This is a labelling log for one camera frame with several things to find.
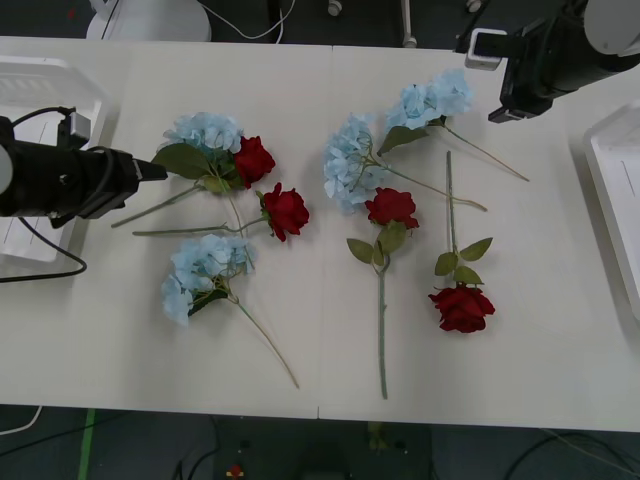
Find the green stem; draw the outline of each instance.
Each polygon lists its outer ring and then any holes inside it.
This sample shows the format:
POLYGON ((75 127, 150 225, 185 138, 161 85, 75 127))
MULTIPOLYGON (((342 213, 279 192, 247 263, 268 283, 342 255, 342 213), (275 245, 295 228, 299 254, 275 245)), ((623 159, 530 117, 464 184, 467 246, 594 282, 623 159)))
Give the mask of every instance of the green stem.
POLYGON ((473 143, 471 143, 469 140, 467 140, 466 138, 461 137, 460 135, 458 135, 456 132, 454 132, 453 130, 451 130, 449 127, 447 127, 446 125, 441 125, 446 131, 448 131, 451 135, 453 135, 454 137, 456 137, 458 140, 462 140, 464 143, 466 143, 467 145, 475 148, 476 150, 480 150, 482 153, 484 153, 485 155, 487 155, 488 157, 492 158, 493 160, 495 160, 496 162, 498 162, 500 165, 502 165, 504 168, 506 168, 507 170, 509 170, 511 173, 513 173, 514 175, 516 175, 517 177, 520 177, 522 180, 529 182, 530 180, 525 177, 524 175, 522 175, 520 172, 514 170, 513 168, 511 168, 509 165, 507 165, 506 163, 504 163, 502 160, 500 160, 499 158, 491 155, 489 152, 487 152, 486 150, 480 148, 477 145, 474 145, 473 143))
POLYGON ((296 388, 298 390, 300 390, 300 385, 298 384, 298 381, 296 380, 295 375, 293 374, 293 372, 289 368, 289 365, 287 364, 287 361, 284 359, 284 357, 280 353, 280 350, 278 350, 278 347, 276 347, 275 343, 273 342, 273 340, 271 339, 269 334, 266 332, 266 330, 264 328, 262 328, 262 325, 260 325, 256 321, 256 319, 251 316, 251 314, 247 311, 246 308, 244 308, 244 306, 240 302, 236 303, 236 305, 238 305, 240 310, 242 310, 242 313, 244 313, 247 316, 247 318, 249 320, 251 320, 251 322, 256 326, 256 328, 258 330, 260 330, 260 333, 264 336, 264 338, 267 339, 267 342, 269 342, 269 345, 271 345, 271 348, 273 348, 273 351, 276 353, 276 355, 278 356, 278 358, 280 359, 280 361, 284 365, 284 368, 286 368, 287 373, 289 374, 289 376, 291 377, 291 380, 293 381, 293 384, 296 386, 296 388))
POLYGON ((124 220, 120 220, 116 223, 114 223, 113 225, 111 225, 111 228, 118 228, 126 223, 132 222, 134 220, 137 220, 140 217, 144 217, 145 215, 148 215, 149 213, 153 213, 156 210, 160 210, 161 208, 167 207, 169 205, 173 205, 174 203, 176 203, 179 199, 181 199, 182 197, 189 195, 191 192, 195 192, 195 191, 199 191, 199 190, 204 190, 204 187, 202 185, 194 185, 193 187, 185 190, 184 192, 180 192, 177 195, 174 195, 173 197, 169 198, 168 200, 165 200, 162 203, 159 203, 158 205, 156 205, 155 207, 151 207, 151 208, 147 208, 146 210, 140 212, 140 213, 136 213, 135 215, 132 215, 130 217, 125 218, 124 220))
POLYGON ((384 302, 384 276, 391 264, 389 257, 385 258, 384 267, 378 272, 378 367, 380 369, 380 388, 382 389, 382 398, 387 399, 387 371, 385 367, 384 354, 384 312, 387 305, 384 302))
MULTIPOLYGON (((382 165, 379 164, 380 168, 385 169, 386 171, 393 173, 394 175, 397 175, 399 177, 404 178, 405 180, 409 180, 410 182, 416 183, 424 188, 428 188, 429 190, 433 190, 436 193, 439 193, 440 195, 444 195, 445 197, 449 198, 449 195, 445 192, 443 192, 442 190, 438 190, 437 188, 432 187, 431 185, 427 185, 426 183, 422 183, 419 182, 418 180, 414 180, 413 178, 405 175, 404 173, 401 173, 397 170, 394 170, 393 168, 387 166, 387 165, 382 165)), ((482 210, 483 212, 487 212, 488 209, 487 207, 485 207, 484 205, 479 204, 478 202, 474 202, 473 200, 465 200, 464 198, 457 198, 457 197, 451 197, 451 200, 455 200, 456 202, 460 202, 460 203, 465 203, 467 205, 471 205, 473 207, 476 207, 480 210, 482 210)))
POLYGON ((225 230, 230 233, 238 233, 242 230, 245 230, 250 225, 255 225, 256 223, 265 222, 266 219, 264 217, 257 218, 246 225, 242 225, 240 228, 229 228, 226 225, 216 225, 214 227, 202 227, 202 228, 184 228, 178 230, 152 230, 145 232, 133 232, 136 237, 156 237, 160 235, 175 235, 181 233, 202 233, 202 232, 213 232, 215 230, 225 230))
POLYGON ((447 190, 449 191, 449 227, 451 228, 451 249, 458 254, 458 244, 456 243, 456 224, 453 215, 453 175, 451 173, 451 150, 447 152, 447 190))

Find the floor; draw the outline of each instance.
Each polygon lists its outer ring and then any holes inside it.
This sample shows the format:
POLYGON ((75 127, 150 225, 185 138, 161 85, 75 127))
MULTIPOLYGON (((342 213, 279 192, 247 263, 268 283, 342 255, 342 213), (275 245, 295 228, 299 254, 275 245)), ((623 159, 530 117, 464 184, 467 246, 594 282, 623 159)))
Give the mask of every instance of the floor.
MULTIPOLYGON (((281 1, 288 8, 289 0, 281 1)), ((266 0, 204 3, 247 34, 255 35, 269 26, 266 0)), ((400 46, 398 0, 342 3, 341 16, 333 18, 327 14, 326 0, 297 0, 286 22, 283 43, 400 46)), ((480 25, 514 30, 552 14, 561 3, 493 0, 480 25)), ((421 48, 452 48, 470 19, 464 0, 413 0, 412 8, 413 31, 421 48)), ((0 35, 82 38, 91 17, 88 0, 4 0, 0 2, 0 35)), ((213 16, 210 20, 213 41, 243 41, 213 16)), ((35 407, 0 406, 0 432, 27 423, 34 412, 35 407)), ((588 432, 611 445, 606 447, 579 433, 565 432, 565 440, 600 460, 556 439, 532 450, 510 470, 523 452, 549 438, 549 433, 391 424, 383 425, 378 435, 377 430, 370 431, 371 426, 358 422, 111 411, 96 412, 93 421, 99 422, 95 428, 81 430, 87 422, 86 410, 45 408, 31 429, 0 436, 0 479, 222 479, 228 478, 225 473, 231 465, 239 463, 249 480, 293 480, 297 463, 314 455, 316 449, 336 450, 339 453, 330 455, 331 461, 344 462, 352 478, 367 480, 634 478, 602 460, 627 470, 640 469, 629 456, 638 452, 640 457, 640 435, 625 433, 588 432), (80 431, 56 437, 73 429, 80 431), (53 438, 38 443, 47 437, 53 438), (378 437, 388 448, 371 449, 379 445, 378 437), (628 453, 619 453, 620 449, 628 453), (197 459, 212 450, 217 450, 215 455, 206 457, 189 476, 197 459), (178 475, 177 466, 183 476, 178 475)))

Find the artificial flower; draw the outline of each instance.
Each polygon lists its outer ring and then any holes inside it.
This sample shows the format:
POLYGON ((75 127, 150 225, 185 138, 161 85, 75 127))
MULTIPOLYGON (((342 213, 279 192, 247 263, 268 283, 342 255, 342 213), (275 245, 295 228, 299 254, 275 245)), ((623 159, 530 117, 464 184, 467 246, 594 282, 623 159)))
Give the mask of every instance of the artificial flower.
POLYGON ((344 213, 353 213, 356 206, 371 199, 385 176, 379 166, 363 171, 365 158, 373 148, 370 121, 366 115, 349 115, 338 133, 331 135, 325 149, 324 190, 329 198, 336 199, 344 213))
POLYGON ((447 332, 457 330, 473 333, 487 326, 484 317, 496 311, 489 299, 478 288, 458 284, 456 288, 445 288, 429 298, 440 310, 440 328, 447 332))
POLYGON ((175 272, 162 285, 165 314, 180 325, 188 325, 196 297, 214 290, 216 279, 251 272, 255 256, 248 241, 238 237, 206 235, 184 241, 171 256, 175 272))
POLYGON ((240 151, 243 130, 233 117, 200 112, 182 115, 173 125, 173 130, 162 134, 168 141, 160 145, 158 150, 174 143, 187 143, 207 154, 218 148, 231 153, 240 151))
POLYGON ((446 70, 426 85, 409 85, 402 99, 387 112, 386 129, 403 126, 415 130, 441 116, 464 113, 471 108, 473 94, 464 72, 446 70))
POLYGON ((398 192, 393 188, 376 188, 377 195, 365 202, 369 210, 369 220, 378 225, 387 225, 392 220, 404 223, 409 228, 418 228, 418 221, 411 216, 416 211, 411 194, 398 192))
POLYGON ((165 315, 183 327, 188 326, 189 310, 193 306, 191 292, 183 288, 176 277, 169 275, 162 284, 162 296, 165 315))
POLYGON ((309 210, 296 189, 282 191, 278 182, 273 192, 265 193, 261 201, 263 213, 268 216, 269 226, 280 241, 286 241, 285 232, 300 235, 300 229, 309 223, 309 210))
POLYGON ((276 162, 262 146, 260 137, 240 139, 240 151, 233 156, 236 169, 244 180, 244 186, 251 188, 251 184, 257 182, 265 174, 269 173, 276 162))

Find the white table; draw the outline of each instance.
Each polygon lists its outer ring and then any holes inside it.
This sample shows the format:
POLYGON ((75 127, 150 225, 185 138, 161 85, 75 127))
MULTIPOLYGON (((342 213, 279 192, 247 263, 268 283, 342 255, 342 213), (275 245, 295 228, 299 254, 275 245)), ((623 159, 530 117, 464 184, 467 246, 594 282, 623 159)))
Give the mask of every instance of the white table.
MULTIPOLYGON (((406 173, 443 186, 445 152, 453 149, 456 192, 490 209, 460 206, 456 219, 461 244, 495 238, 477 269, 497 314, 470 336, 438 328, 427 294, 443 285, 432 269, 447 248, 445 202, 393 179, 390 185, 414 195, 421 228, 388 274, 383 401, 376 279, 344 241, 366 239, 374 228, 363 214, 342 216, 324 196, 321 153, 349 112, 380 113, 407 84, 462 66, 461 56, 31 39, 3 39, 0 53, 57 56, 95 76, 122 108, 104 143, 141 158, 183 112, 233 114, 276 156, 279 168, 263 189, 282 180, 312 206, 312 223, 289 245, 252 234, 258 271, 238 282, 238 293, 276 335, 300 391, 233 309, 210 307, 187 330, 164 319, 159 285, 179 240, 129 235, 231 219, 226 203, 202 196, 109 228, 177 192, 182 184, 174 180, 145 185, 126 212, 89 224, 82 255, 90 270, 83 276, 0 289, 0 402, 640 431, 640 329, 579 145, 573 156, 569 148, 569 140, 579 141, 637 95, 640 70, 557 101, 538 119, 504 125, 486 121, 499 105, 501 71, 467 71, 476 100, 455 129, 499 153, 530 184, 446 134, 391 157, 406 173)), ((251 219, 252 195, 239 204, 251 219)))
MULTIPOLYGON (((121 107, 103 143, 137 158, 152 158, 181 114, 233 114, 278 164, 260 188, 296 187, 312 214, 288 245, 254 229, 256 274, 234 288, 272 332, 301 390, 231 304, 210 306, 188 329, 164 317, 160 284, 181 239, 131 231, 235 221, 226 201, 203 193, 110 228, 190 185, 172 179, 141 185, 126 211, 88 223, 86 235, 76 227, 89 264, 82 276, 0 289, 0 402, 316 418, 323 276, 322 213, 313 207, 322 165, 310 168, 310 159, 328 135, 331 48, 3 39, 0 51, 60 57, 93 76, 121 107)), ((245 221, 259 216, 253 192, 237 205, 245 221)))

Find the white tray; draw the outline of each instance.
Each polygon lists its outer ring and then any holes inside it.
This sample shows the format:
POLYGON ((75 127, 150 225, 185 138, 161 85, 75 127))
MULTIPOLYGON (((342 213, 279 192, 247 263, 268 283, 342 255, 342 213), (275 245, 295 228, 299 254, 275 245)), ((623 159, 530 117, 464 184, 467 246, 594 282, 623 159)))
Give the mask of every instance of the white tray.
MULTIPOLYGON (((12 120, 43 107, 76 107, 91 120, 91 138, 85 148, 98 143, 111 108, 106 92, 82 72, 55 58, 0 56, 0 115, 12 120)), ((55 145, 62 116, 48 113, 15 129, 19 140, 55 145)), ((47 218, 28 218, 36 230, 66 248, 74 222, 54 230, 47 218)), ((61 255, 35 238, 20 222, 0 218, 0 263, 47 271, 61 255)))
POLYGON ((584 146, 631 309, 640 320, 640 100, 592 127, 584 146))

